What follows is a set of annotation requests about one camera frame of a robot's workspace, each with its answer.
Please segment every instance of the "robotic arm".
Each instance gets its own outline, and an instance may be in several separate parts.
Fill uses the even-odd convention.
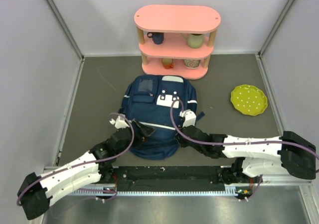
[[[315,152],[316,148],[293,132],[284,132],[282,137],[264,139],[238,138],[226,134],[207,134],[196,128],[196,115],[190,110],[180,113],[184,123],[180,131],[183,135],[176,136],[181,147],[191,146],[198,152],[211,158],[236,158],[231,168],[223,169],[220,179],[225,184],[238,182],[241,177],[256,177],[261,174],[291,174],[302,179],[314,179],[316,177],[316,160],[309,152],[297,148],[275,143],[276,141],[294,142],[306,149]],[[155,129],[144,126],[138,121],[132,121],[137,130],[133,145],[142,145]],[[83,154],[76,160],[49,173],[36,176],[33,172],[26,176],[18,191],[18,197],[34,182],[40,181],[29,188],[20,198],[28,220],[32,220],[45,213],[50,206],[64,196],[91,183],[99,181],[107,182],[113,175],[112,163],[116,159],[105,162],[98,160],[113,157],[128,148],[132,133],[124,118],[118,116],[111,123],[117,131],[109,139],[101,142]],[[234,145],[201,145],[188,138],[204,142],[235,143]],[[269,143],[251,145],[253,141]]]

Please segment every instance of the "wooden leg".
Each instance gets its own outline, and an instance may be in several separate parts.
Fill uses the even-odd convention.
[[[209,47],[214,46],[216,33],[217,33],[217,30],[214,30],[213,32],[210,33],[207,46],[209,46]]]
[[[209,59],[210,59],[210,56],[207,56],[207,57],[204,59],[204,63],[203,63],[203,67],[204,67],[204,68],[207,68],[207,67],[208,67]]]
[[[148,64],[148,58],[143,53],[142,53],[142,63],[143,63],[143,65],[147,65]]]
[[[140,44],[144,44],[145,41],[144,41],[144,33],[143,33],[143,30],[139,29],[138,27],[137,27],[137,29],[138,29],[138,35],[139,35],[139,43],[140,43]]]

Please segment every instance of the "shelf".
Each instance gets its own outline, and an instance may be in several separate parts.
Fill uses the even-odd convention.
[[[186,79],[196,80],[207,73],[208,68],[203,68],[202,62],[200,62],[198,68],[189,69],[185,67],[183,60],[175,59],[173,60],[174,68],[165,69],[161,64],[161,58],[148,57],[148,64],[142,64],[142,68],[146,74],[182,76]]]
[[[207,6],[147,5],[134,16],[136,26],[144,31],[211,33],[220,24],[220,15]]]
[[[165,33],[164,41],[160,45],[154,44],[151,38],[144,37],[145,43],[139,44],[143,54],[149,57],[167,57],[175,59],[204,59],[213,52],[213,47],[208,47],[208,37],[204,44],[197,48],[190,48],[185,38],[179,33]]]

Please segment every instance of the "orange cup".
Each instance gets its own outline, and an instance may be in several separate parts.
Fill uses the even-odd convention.
[[[162,65],[164,66],[165,69],[172,69],[172,68],[174,68],[173,59],[171,59],[171,58],[163,58],[163,59],[161,60],[161,63],[162,63]]]

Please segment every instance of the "dark blue mug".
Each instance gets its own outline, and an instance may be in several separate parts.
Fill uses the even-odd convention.
[[[160,45],[164,41],[163,32],[148,32],[148,38],[151,38],[156,45]]]

